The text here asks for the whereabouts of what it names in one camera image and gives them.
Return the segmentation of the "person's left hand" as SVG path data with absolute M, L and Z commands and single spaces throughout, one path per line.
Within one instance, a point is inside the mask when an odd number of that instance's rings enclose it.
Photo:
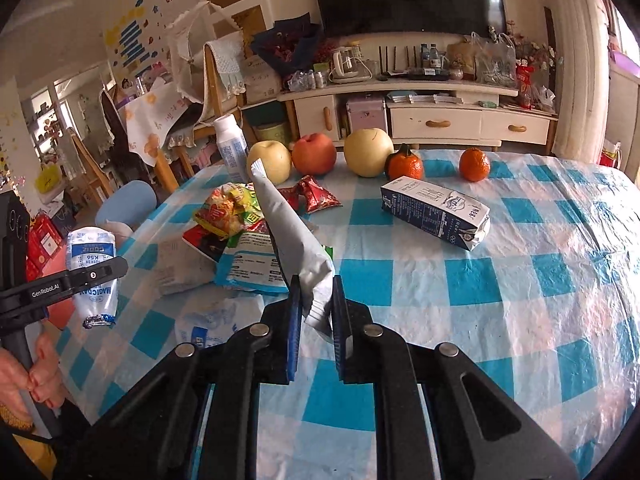
M 60 408 L 67 396 L 58 354 L 46 332 L 36 340 L 36 353 L 34 365 L 26 370 L 8 350 L 1 349 L 1 407 L 9 413 L 8 421 L 17 422 L 20 427 L 32 424 L 22 392 L 51 410 Z

